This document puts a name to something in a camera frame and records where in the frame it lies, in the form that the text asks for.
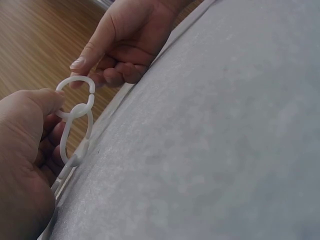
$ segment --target oval ring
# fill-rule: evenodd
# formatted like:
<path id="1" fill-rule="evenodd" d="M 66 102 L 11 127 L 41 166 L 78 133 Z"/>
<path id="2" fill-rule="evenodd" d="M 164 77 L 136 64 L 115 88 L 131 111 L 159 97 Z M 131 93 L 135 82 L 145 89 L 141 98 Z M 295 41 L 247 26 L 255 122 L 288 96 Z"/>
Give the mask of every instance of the oval ring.
<path id="1" fill-rule="evenodd" d="M 92 109 L 92 107 L 94 106 L 94 103 L 95 103 L 95 95 L 94 95 L 94 93 L 96 92 L 95 82 L 91 78 L 89 78 L 87 76 L 71 76 L 71 77 L 68 77 L 68 78 L 66 78 L 65 80 L 63 80 L 62 82 L 60 82 L 58 84 L 58 86 L 56 87 L 56 90 L 57 91 L 61 91 L 67 84 L 72 83 L 72 82 L 76 82 L 76 81 L 81 81 L 81 82 L 87 83 L 89 85 L 90 95 L 88 97 L 88 102 L 87 102 L 87 104 L 85 106 L 82 105 L 82 103 L 81 103 L 81 104 L 76 105 L 72 109 L 72 110 L 74 110 L 73 111 L 74 119 L 81 118 L 82 116 L 86 115 L 89 110 Z M 71 113 L 63 112 L 63 111 L 59 110 L 55 114 L 58 117 L 62 118 L 62 119 L 67 119 L 70 116 Z"/>

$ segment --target plastic curtain ring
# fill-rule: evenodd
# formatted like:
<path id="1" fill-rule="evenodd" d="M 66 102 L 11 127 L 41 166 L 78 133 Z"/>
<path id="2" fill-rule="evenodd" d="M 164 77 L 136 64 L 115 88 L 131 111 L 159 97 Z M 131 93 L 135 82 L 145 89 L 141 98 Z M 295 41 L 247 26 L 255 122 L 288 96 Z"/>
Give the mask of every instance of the plastic curtain ring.
<path id="1" fill-rule="evenodd" d="M 74 119 L 81 118 L 82 116 L 86 115 L 89 110 L 92 109 L 95 103 L 95 95 L 94 93 L 96 92 L 96 85 L 95 82 L 87 77 L 87 76 L 71 76 L 63 80 L 62 82 L 59 83 L 59 85 L 56 87 L 57 91 L 61 91 L 64 86 L 66 86 L 69 83 L 76 82 L 76 81 L 81 81 L 85 82 L 89 85 L 89 98 L 87 104 L 84 106 L 83 103 L 76 105 L 73 109 L 76 109 Z M 57 111 L 55 113 L 58 117 L 62 119 L 67 119 L 69 118 L 71 113 L 63 112 L 61 110 Z"/>
<path id="2" fill-rule="evenodd" d="M 82 161 L 83 158 L 86 156 L 89 146 L 90 146 L 90 137 L 92 133 L 92 128 L 94 125 L 94 117 L 92 114 L 92 107 L 95 103 L 95 91 L 96 86 L 94 81 L 86 76 L 72 76 L 65 80 L 63 80 L 57 87 L 57 91 L 61 91 L 64 86 L 71 82 L 75 81 L 82 81 L 86 82 L 89 85 L 89 98 L 87 103 L 80 103 L 73 107 L 73 109 L 70 112 L 63 112 L 61 110 L 57 111 L 55 114 L 65 120 L 65 127 L 62 133 L 61 142 L 60 142 L 60 155 L 61 159 L 64 162 L 64 167 L 59 174 L 58 178 L 54 182 L 54 184 L 51 187 L 52 192 L 54 193 L 54 196 L 57 197 L 58 193 L 60 192 L 62 186 L 64 185 L 67 177 L 69 176 L 72 168 L 78 167 Z M 88 118 L 88 125 L 87 130 L 83 142 L 83 148 L 80 150 L 79 155 L 74 154 L 68 159 L 67 156 L 67 140 L 69 133 L 71 131 L 72 123 L 75 119 L 81 118 L 84 115 L 87 115 Z"/>

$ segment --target wooden floor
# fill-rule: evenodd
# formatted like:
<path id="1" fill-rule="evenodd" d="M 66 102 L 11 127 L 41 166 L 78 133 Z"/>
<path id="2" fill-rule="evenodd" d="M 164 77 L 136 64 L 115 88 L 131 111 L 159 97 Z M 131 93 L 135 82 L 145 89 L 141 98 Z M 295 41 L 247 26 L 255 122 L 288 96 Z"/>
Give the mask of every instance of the wooden floor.
<path id="1" fill-rule="evenodd" d="M 192 3 L 176 23 L 200 2 Z M 55 89 L 70 75 L 70 63 L 78 57 L 103 14 L 104 10 L 90 0 L 0 0 L 0 99 L 21 89 Z M 64 90 L 66 111 L 87 102 L 87 86 Z M 95 120 L 116 93 L 114 88 L 97 90 Z M 86 129 L 85 117 L 74 121 L 69 153 L 83 139 Z"/>

